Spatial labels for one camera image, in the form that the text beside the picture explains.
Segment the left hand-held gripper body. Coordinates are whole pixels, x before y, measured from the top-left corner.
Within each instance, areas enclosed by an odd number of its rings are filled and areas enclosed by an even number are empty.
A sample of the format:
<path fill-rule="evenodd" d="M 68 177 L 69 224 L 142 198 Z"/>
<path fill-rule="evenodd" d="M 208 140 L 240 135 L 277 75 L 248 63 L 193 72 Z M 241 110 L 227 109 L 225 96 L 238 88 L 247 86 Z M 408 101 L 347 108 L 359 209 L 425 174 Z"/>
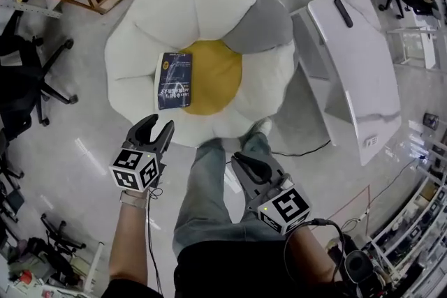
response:
<path fill-rule="evenodd" d="M 124 190 L 144 192 L 157 188 L 165 164 L 161 162 L 169 144 L 149 146 L 132 144 L 126 140 L 113 156 L 109 170 L 116 185 Z"/>

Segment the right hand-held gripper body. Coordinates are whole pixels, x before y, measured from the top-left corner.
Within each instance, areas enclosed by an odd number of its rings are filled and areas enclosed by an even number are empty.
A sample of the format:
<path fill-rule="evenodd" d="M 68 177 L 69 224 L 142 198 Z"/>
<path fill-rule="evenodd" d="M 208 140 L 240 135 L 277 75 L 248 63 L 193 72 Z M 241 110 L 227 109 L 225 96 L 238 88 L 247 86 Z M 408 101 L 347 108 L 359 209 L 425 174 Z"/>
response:
<path fill-rule="evenodd" d="M 304 222 L 312 208 L 302 187 L 293 182 L 290 174 L 279 175 L 262 185 L 254 184 L 248 193 L 248 208 L 281 235 Z"/>

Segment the black remote control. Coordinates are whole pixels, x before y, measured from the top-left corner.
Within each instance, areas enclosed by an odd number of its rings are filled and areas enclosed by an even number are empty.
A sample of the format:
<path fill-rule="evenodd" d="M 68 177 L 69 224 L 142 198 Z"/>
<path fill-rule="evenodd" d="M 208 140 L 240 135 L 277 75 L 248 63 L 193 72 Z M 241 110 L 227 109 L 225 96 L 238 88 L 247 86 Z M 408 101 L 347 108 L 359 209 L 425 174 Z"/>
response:
<path fill-rule="evenodd" d="M 342 16 L 342 19 L 345 22 L 345 25 L 348 28 L 352 28 L 353 20 L 351 19 L 351 16 L 349 15 L 347 9 L 345 8 L 342 0 L 334 0 L 334 5 L 337 8 L 339 14 Z"/>

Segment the white low table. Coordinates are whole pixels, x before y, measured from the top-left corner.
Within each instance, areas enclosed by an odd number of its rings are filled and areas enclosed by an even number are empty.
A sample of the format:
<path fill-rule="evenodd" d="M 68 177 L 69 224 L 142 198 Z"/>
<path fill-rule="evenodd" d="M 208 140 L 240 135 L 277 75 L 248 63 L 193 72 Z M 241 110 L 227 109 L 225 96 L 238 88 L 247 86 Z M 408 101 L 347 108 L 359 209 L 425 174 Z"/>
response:
<path fill-rule="evenodd" d="M 397 79 L 371 0 L 313 0 L 291 13 L 300 64 L 333 145 L 368 164 L 402 124 Z M 377 136 L 378 142 L 364 147 Z"/>

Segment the tall black office chair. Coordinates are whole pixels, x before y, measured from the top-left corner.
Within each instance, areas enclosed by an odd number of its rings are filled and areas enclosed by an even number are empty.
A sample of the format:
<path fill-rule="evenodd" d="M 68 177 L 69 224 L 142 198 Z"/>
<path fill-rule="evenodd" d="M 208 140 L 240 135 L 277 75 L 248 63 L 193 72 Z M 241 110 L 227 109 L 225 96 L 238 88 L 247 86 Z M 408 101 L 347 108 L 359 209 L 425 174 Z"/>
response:
<path fill-rule="evenodd" d="M 31 127 L 33 110 L 37 111 L 39 124 L 50 124 L 49 119 L 43 117 L 43 100 L 53 97 L 66 105 L 78 102 L 76 95 L 66 98 L 45 82 L 45 76 L 62 52 L 73 47 L 73 39 L 65 40 L 42 64 L 37 48 L 43 44 L 43 39 L 33 37 L 27 40 L 15 33 L 21 16 L 21 11 L 14 11 L 0 34 L 0 58 L 18 52 L 21 60 L 18 66 L 3 66 L 0 63 L 0 120 L 8 141 Z"/>

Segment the person's black shirt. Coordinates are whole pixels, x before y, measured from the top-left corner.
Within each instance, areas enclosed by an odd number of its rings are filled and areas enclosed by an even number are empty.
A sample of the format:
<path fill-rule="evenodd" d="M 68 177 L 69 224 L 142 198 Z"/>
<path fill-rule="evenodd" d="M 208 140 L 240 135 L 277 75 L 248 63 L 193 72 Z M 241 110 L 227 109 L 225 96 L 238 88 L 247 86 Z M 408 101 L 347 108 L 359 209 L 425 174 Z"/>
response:
<path fill-rule="evenodd" d="M 309 285 L 288 242 L 204 241 L 185 248 L 174 270 L 175 298 L 344 298 L 343 284 Z M 101 298 L 164 298 L 128 279 L 110 279 Z"/>

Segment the black phone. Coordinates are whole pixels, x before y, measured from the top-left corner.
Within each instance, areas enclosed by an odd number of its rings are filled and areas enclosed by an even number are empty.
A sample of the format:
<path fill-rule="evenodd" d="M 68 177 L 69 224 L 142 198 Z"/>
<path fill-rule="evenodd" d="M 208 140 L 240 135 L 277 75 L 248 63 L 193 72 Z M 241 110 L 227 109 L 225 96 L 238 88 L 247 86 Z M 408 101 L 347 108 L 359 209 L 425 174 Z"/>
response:
<path fill-rule="evenodd" d="M 439 126 L 439 117 L 435 114 L 426 112 L 423 116 L 423 125 L 435 131 Z"/>

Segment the white flower-shaped floor cushion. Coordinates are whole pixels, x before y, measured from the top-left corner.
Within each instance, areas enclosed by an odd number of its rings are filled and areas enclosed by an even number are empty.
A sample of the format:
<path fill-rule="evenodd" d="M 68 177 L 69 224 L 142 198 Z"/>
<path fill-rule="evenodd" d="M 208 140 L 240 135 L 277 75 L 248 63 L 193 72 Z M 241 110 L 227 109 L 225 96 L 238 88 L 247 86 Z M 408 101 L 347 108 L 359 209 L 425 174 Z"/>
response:
<path fill-rule="evenodd" d="M 158 110 L 164 52 L 192 54 L 191 104 Z M 295 72 L 291 16 L 279 0 L 133 0 L 105 44 L 108 100 L 132 124 L 158 114 L 173 142 L 237 138 L 280 110 Z"/>

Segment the dark blue book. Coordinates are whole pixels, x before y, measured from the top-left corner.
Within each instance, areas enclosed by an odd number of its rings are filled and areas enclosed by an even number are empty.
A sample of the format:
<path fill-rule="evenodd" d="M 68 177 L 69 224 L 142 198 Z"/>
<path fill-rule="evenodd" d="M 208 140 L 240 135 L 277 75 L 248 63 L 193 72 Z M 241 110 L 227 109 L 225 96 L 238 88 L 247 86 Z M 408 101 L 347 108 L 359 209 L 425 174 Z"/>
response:
<path fill-rule="evenodd" d="M 154 102 L 158 110 L 190 106 L 192 63 L 192 54 L 160 54 L 154 78 Z"/>

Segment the person's left leg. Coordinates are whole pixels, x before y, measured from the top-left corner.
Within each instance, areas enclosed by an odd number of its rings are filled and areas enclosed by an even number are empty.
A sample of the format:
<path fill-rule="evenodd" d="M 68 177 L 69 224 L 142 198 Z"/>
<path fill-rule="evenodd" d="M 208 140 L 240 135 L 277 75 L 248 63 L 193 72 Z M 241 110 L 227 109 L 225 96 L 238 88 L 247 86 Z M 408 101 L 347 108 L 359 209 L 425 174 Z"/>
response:
<path fill-rule="evenodd" d="M 179 256 L 188 246 L 203 241 L 244 241 L 245 228 L 232 223 L 224 203 L 226 152 L 221 140 L 197 148 L 186 195 L 174 229 L 173 251 Z"/>

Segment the person's right shoe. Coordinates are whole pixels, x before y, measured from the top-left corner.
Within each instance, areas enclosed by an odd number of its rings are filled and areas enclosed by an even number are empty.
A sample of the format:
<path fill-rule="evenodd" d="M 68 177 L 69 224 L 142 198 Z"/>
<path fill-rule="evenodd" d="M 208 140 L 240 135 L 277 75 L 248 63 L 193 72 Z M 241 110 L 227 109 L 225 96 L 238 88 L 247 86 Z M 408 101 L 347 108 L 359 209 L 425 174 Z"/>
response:
<path fill-rule="evenodd" d="M 255 151 L 262 154 L 270 154 L 271 148 L 268 135 L 272 129 L 272 121 L 269 117 L 257 121 L 247 133 L 240 138 L 240 146 L 243 151 Z"/>

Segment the person's left forearm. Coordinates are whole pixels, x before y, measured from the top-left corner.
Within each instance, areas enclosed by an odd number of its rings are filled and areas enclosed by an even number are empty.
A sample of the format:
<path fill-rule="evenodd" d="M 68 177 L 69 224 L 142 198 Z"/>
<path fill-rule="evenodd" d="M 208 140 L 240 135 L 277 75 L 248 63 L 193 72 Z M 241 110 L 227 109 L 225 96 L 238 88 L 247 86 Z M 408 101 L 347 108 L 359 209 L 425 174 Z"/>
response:
<path fill-rule="evenodd" d="M 109 260 L 110 279 L 148 284 L 146 211 L 121 204 Z"/>

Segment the person's right leg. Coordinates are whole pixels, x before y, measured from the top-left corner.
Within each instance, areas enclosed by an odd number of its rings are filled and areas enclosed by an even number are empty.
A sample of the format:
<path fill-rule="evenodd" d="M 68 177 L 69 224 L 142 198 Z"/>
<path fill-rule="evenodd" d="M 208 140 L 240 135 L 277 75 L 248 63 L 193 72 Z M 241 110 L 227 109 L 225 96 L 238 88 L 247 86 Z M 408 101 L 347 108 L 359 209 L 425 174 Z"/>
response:
<path fill-rule="evenodd" d="M 270 155 L 272 153 L 267 136 L 262 132 L 255 132 L 242 141 L 242 152 L 244 154 L 255 152 Z M 258 220 L 254 213 L 248 210 L 249 196 L 244 192 L 245 210 L 237 224 L 240 231 L 239 241 L 283 241 L 284 237 L 273 230 L 269 225 Z"/>

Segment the person's right forearm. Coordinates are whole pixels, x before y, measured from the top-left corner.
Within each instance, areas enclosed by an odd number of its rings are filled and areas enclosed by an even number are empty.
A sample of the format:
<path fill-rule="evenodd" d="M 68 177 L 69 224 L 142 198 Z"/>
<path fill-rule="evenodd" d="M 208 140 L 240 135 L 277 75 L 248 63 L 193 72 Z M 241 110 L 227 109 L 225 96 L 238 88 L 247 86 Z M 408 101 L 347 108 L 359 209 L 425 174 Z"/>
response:
<path fill-rule="evenodd" d="M 335 273 L 336 264 L 308 227 L 295 230 L 289 237 L 288 247 L 300 278 L 309 285 L 342 280 L 340 273 Z"/>

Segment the small black office chair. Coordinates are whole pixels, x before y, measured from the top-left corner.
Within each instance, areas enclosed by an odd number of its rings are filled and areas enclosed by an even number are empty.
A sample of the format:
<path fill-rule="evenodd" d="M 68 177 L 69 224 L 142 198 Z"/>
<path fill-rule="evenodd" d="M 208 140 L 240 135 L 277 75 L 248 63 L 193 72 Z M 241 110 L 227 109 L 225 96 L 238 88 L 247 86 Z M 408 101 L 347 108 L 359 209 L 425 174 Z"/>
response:
<path fill-rule="evenodd" d="M 77 251 L 87 247 L 85 243 L 71 239 L 65 233 L 66 221 L 62 220 L 58 226 L 55 226 L 48 220 L 47 214 L 42 214 L 41 222 L 45 226 L 48 244 L 52 244 L 56 251 L 73 257 Z"/>

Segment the black waist-worn device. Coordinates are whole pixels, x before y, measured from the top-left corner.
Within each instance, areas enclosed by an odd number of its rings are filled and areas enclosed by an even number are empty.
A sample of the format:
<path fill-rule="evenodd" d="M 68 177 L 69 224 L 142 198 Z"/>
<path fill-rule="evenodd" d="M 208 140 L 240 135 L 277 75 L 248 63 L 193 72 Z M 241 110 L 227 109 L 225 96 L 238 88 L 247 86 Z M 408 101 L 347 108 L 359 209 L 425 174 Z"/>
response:
<path fill-rule="evenodd" d="M 390 276 L 373 260 L 373 257 L 360 250 L 352 237 L 343 234 L 341 241 L 333 241 L 328 247 L 328 255 L 336 265 L 343 282 L 354 298 L 386 298 L 393 291 Z"/>

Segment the person's leg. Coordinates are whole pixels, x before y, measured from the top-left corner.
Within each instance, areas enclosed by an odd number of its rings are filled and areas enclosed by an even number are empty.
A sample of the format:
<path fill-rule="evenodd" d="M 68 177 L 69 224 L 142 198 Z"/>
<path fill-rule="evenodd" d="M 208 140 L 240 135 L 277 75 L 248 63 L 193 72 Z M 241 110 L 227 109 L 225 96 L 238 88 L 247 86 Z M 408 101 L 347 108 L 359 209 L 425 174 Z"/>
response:
<path fill-rule="evenodd" d="M 255 152 L 270 155 L 272 153 L 267 136 L 262 132 L 255 132 L 242 141 L 242 152 L 244 154 Z M 245 210 L 237 224 L 240 231 L 239 241 L 283 241 L 284 237 L 273 230 L 269 225 L 258 220 L 254 213 L 248 210 L 249 196 L 244 192 Z"/>
<path fill-rule="evenodd" d="M 245 228 L 232 223 L 224 203 L 226 152 L 221 140 L 197 148 L 186 195 L 174 229 L 173 251 L 179 256 L 188 246 L 203 241 L 244 241 Z"/>

